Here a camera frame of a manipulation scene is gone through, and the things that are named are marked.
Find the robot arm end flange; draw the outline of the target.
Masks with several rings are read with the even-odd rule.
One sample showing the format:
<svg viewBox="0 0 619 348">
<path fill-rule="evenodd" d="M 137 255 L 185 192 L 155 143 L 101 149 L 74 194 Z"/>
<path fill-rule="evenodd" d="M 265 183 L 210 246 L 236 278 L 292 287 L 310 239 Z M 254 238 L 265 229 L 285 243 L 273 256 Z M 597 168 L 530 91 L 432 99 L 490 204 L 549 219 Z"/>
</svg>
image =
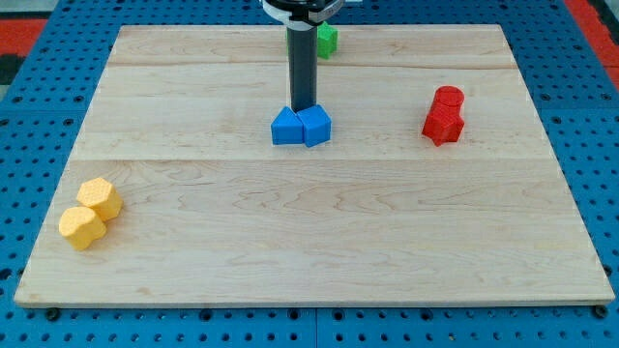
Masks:
<svg viewBox="0 0 619 348">
<path fill-rule="evenodd" d="M 285 24 L 306 23 L 317 26 L 334 16 L 344 0 L 261 0 L 263 11 Z"/>
</svg>

